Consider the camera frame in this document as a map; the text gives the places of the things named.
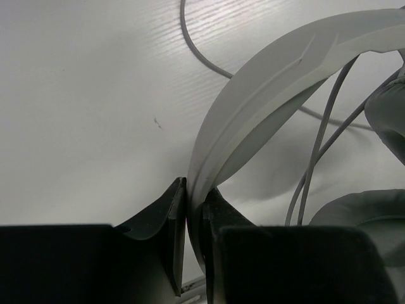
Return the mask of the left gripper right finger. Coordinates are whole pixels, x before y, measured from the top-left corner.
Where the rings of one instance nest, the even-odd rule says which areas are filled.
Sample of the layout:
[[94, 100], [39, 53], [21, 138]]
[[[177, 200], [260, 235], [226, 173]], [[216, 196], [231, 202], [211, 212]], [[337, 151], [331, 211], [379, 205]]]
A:
[[201, 211], [201, 252], [204, 258], [208, 303], [225, 303], [220, 235], [223, 228], [253, 227], [218, 188], [210, 190]]

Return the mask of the white grey headphones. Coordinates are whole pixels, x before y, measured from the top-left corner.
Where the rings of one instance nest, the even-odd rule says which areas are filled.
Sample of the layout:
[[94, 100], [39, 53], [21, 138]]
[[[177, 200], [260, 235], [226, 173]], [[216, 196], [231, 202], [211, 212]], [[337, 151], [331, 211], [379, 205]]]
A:
[[187, 174], [187, 225], [200, 267], [201, 205], [210, 190], [243, 167], [345, 64], [368, 51], [403, 47], [403, 9], [344, 13], [273, 41], [228, 81], [201, 125]]

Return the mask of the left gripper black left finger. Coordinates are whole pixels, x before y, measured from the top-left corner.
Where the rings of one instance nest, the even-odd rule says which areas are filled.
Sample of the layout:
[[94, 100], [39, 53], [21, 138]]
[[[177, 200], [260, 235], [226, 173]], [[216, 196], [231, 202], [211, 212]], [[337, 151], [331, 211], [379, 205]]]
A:
[[186, 178], [178, 177], [156, 201], [115, 227], [129, 245], [121, 256], [126, 295], [181, 295], [186, 204]]

